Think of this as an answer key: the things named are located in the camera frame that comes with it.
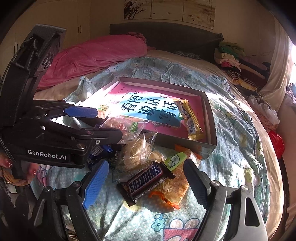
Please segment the window curtain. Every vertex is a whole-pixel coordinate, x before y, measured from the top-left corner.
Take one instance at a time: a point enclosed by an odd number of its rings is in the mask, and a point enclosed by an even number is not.
[[[267,84],[259,92],[278,111],[286,93],[292,71],[292,41],[276,18],[276,45],[271,60],[270,76]]]

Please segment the human hand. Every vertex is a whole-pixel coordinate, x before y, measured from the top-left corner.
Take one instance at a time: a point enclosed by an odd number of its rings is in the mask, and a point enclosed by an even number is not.
[[[12,168],[11,160],[2,151],[0,151],[0,166],[5,167],[5,168]],[[39,164],[30,163],[27,173],[26,173],[26,178],[27,178],[28,183],[30,183],[32,181],[32,179],[35,177],[38,167],[39,167]]]

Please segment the cabinet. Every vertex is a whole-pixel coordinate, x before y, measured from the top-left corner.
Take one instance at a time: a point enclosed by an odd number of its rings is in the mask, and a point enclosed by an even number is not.
[[[90,13],[91,4],[85,2],[78,2],[78,17],[77,17],[77,26],[78,26],[78,36],[77,44],[85,42],[90,39],[90,27],[89,27],[89,13]]]
[[[0,75],[1,77],[4,74],[4,71],[9,64],[10,60],[16,52],[16,41],[15,41],[15,29],[16,25],[14,24],[11,29],[6,34],[0,45]]]
[[[30,7],[17,20],[16,41],[22,43],[31,29],[38,23],[65,28],[62,48],[76,44],[77,0],[61,0],[40,3]]]
[[[14,23],[0,45],[0,74],[32,28],[48,24],[66,29],[61,49],[89,40],[90,0],[37,0]]]

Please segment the snack pile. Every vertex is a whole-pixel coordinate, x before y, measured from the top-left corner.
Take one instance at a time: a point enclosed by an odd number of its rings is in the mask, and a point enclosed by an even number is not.
[[[175,103],[186,123],[188,138],[193,141],[203,139],[205,135],[189,102],[180,99]],[[175,150],[154,145],[157,133],[146,132],[147,124],[148,120],[124,115],[106,117],[98,128],[119,129],[122,139],[117,144],[93,146],[88,167],[91,169],[101,159],[108,160],[113,181],[118,182],[117,188],[128,206],[135,205],[140,197],[149,194],[146,198],[156,195],[179,209],[189,187],[183,163],[190,158],[198,165],[202,157],[178,145]]]

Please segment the wall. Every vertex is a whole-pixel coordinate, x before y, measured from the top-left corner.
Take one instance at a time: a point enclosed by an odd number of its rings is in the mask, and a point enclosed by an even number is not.
[[[285,151],[283,153],[283,160],[286,166],[289,193],[290,193],[290,206],[288,208],[289,218],[287,220],[287,226],[292,221],[294,215],[296,215],[296,113],[291,106],[287,106],[282,103],[279,111],[278,118],[280,120],[277,133],[282,137]]]
[[[91,0],[91,38],[109,34],[109,25],[123,23],[124,0]],[[130,20],[164,21],[199,27],[215,33],[223,33],[224,40],[240,44],[248,56],[257,57],[260,62],[271,62],[275,46],[275,25],[273,15],[256,0],[216,0],[214,29],[173,20]]]

